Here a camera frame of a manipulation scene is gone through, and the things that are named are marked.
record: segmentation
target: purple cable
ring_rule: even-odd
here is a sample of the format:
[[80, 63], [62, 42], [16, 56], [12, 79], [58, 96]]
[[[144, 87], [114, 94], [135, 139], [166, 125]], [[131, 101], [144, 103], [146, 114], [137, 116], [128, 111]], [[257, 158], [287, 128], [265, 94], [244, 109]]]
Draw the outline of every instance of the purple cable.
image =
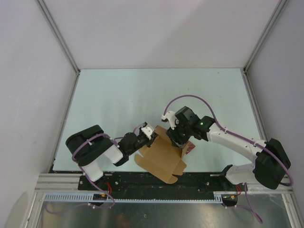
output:
[[225, 206], [226, 208], [242, 208], [242, 209], [246, 209], [248, 211], [251, 211], [252, 214], [256, 217], [257, 221], [260, 223], [260, 224], [263, 224], [263, 220], [262, 218], [256, 213], [256, 211], [253, 209], [252, 205], [251, 205], [251, 202], [249, 200], [249, 197], [248, 197], [248, 194], [247, 194], [247, 191], [248, 191], [248, 187], [247, 187], [247, 183], [245, 183], [245, 196], [246, 196], [246, 199], [247, 199], [247, 202], [248, 202], [248, 205], [249, 207], [246, 207], [246, 206], [243, 206], [243, 205], [236, 205], [236, 206], [226, 206], [224, 203], [223, 203], [223, 206]]
[[[214, 121], [215, 121], [216, 125], [217, 125], [222, 131], [225, 131], [225, 128], [222, 127], [222, 126], [219, 124], [219, 122], [218, 122], [218, 120], [217, 120], [217, 118], [216, 118], [216, 116], [215, 116], [215, 114], [214, 114], [214, 111], [213, 111], [213, 109], [211, 108], [211, 106], [207, 103], [207, 101], [205, 101], [203, 98], [201, 98], [201, 97], [199, 97], [199, 96], [195, 96], [195, 95], [182, 95], [182, 96], [178, 96], [178, 97], [174, 98], [174, 99], [171, 100], [171, 101], [169, 102], [169, 104], [167, 105], [167, 107], [166, 107], [166, 109], [165, 109], [163, 115], [166, 115], [169, 106], [170, 106], [174, 101], [176, 101], [177, 99], [183, 98], [183, 97], [194, 97], [194, 98], [197, 98], [197, 99], [201, 100], [202, 102], [204, 102], [205, 105], [207, 105], [207, 107], [208, 107], [209, 110], [211, 111], [211, 114], [212, 114], [212, 116], [213, 116], [213, 118], [214, 118]], [[242, 140], [244, 140], [244, 141], [246, 141], [246, 142], [248, 142], [248, 143], [250, 143], [250, 144], [252, 144], [252, 145], [255, 144], [254, 141], [252, 141], [252, 140], [250, 140], [250, 139], [248, 139], [248, 138], [246, 138], [246, 137], [244, 137], [244, 136], [242, 136], [242, 135], [236, 134], [236, 133], [231, 132], [231, 131], [228, 131], [228, 130], [226, 131], [226, 133], [231, 134], [231, 135], [233, 135], [233, 136], [235, 136], [235, 137], [237, 137], [237, 138], [239, 138], [239, 139], [242, 139]], [[290, 180], [290, 183], [280, 183], [280, 184], [282, 184], [282, 185], [284, 185], [284, 186], [293, 186], [293, 184], [294, 184], [294, 179], [293, 179], [291, 173], [290, 173], [290, 172], [288, 171], [288, 169], [285, 167], [285, 165], [280, 161], [280, 159], [278, 159], [270, 150], [268, 150], [268, 149], [265, 148], [264, 146], [262, 146], [262, 145], [260, 145], [260, 144], [258, 144], [258, 143], [256, 143], [255, 145], [256, 145], [258, 148], [260, 148], [260, 149], [266, 151], [270, 156], [272, 156], [272, 157], [273, 157], [273, 158], [282, 166], [282, 168], [283, 168], [284, 171], [286, 172], [286, 174], [287, 174], [287, 176], [288, 176], [288, 178], [289, 178], [289, 180]]]
[[89, 138], [88, 140], [86, 140], [83, 144], [81, 144], [81, 145], [74, 151], [74, 153], [73, 153], [73, 155], [72, 155], [72, 160], [75, 161], [75, 155], [76, 155], [76, 154], [77, 154], [85, 145], [87, 145], [90, 141], [92, 141], [92, 140], [94, 140], [94, 139], [96, 139], [96, 138], [98, 138], [98, 137], [106, 137], [106, 138], [109, 138], [109, 139], [113, 142], [113, 144], [114, 144], [115, 146], [118, 146], [117, 142], [116, 142], [115, 140], [112, 140], [111, 137], [110, 137], [108, 134], [106, 134], [106, 133], [97, 134], [97, 135], [94, 135], [93, 137]]
[[85, 206], [85, 205], [88, 206], [88, 203], [81, 203], [81, 204], [77, 204], [77, 205], [75, 205], [75, 206], [73, 206], [73, 207], [70, 207], [70, 208], [68, 208], [68, 209], [66, 209], [66, 210], [52, 212], [52, 211], [49, 211], [49, 210], [48, 210], [48, 204], [46, 204], [46, 205], [44, 206], [44, 209], [45, 209], [46, 212], [49, 213], [49, 214], [52, 214], [52, 215], [59, 215], [59, 214], [67, 213], [69, 210], [72, 210], [72, 209], [75, 209], [75, 208], [78, 208], [78, 207], [81, 207], [81, 206]]
[[137, 130], [138, 128], [140, 128], [141, 126], [144, 126], [144, 124], [145, 124], [145, 123], [141, 123], [141, 124], [137, 125], [137, 126], [134, 128], [133, 133], [135, 133], [136, 130]]
[[[72, 160], [73, 160], [74, 162], [77, 163], [77, 161], [76, 161], [76, 159], [75, 159], [76, 154], [77, 154], [85, 145], [87, 145], [90, 141], [92, 141], [92, 140], [94, 140], [94, 139], [96, 139], [96, 138], [98, 138], [98, 137], [106, 137], [106, 138], [111, 139], [110, 136], [107, 135], [107, 134], [105, 134], [105, 133], [101, 133], [101, 134], [94, 135], [93, 137], [89, 138], [89, 139], [86, 140], [84, 143], [82, 143], [82, 144], [74, 151], [74, 153], [73, 153], [73, 155], [72, 155]], [[118, 144], [117, 144], [116, 141], [113, 141], [113, 140], [112, 140], [112, 142], [114, 143], [115, 146], [118, 146]], [[110, 206], [106, 206], [106, 207], [101, 207], [101, 206], [96, 206], [96, 205], [94, 205], [94, 206], [95, 206], [96, 208], [104, 208], [104, 209], [113, 207], [113, 206], [115, 205], [115, 200], [114, 200], [114, 198], [113, 198], [109, 193], [107, 193], [106, 191], [102, 190], [102, 189], [99, 188], [97, 185], [95, 185], [94, 182], [88, 177], [88, 175], [85, 175], [85, 177], [88, 179], [88, 181], [89, 181], [97, 190], [101, 191], [103, 194], [105, 194], [106, 196], [108, 196], [108, 197], [113, 201], [112, 204], [111, 204]]]
[[117, 139], [122, 139], [123, 137], [117, 137], [117, 138], [114, 138], [113, 140], [116, 141]]
[[261, 219], [261, 217], [255, 212], [255, 210], [253, 209], [252, 205], [251, 205], [251, 202], [249, 200], [249, 197], [248, 197], [248, 194], [247, 194], [247, 191], [248, 191], [248, 186], [247, 186], [247, 183], [245, 183], [245, 196], [246, 196], [246, 199], [247, 199], [247, 202], [248, 202], [248, 205], [253, 213], [253, 215], [256, 217], [256, 219], [258, 220], [259, 223], [263, 223], [263, 220]]

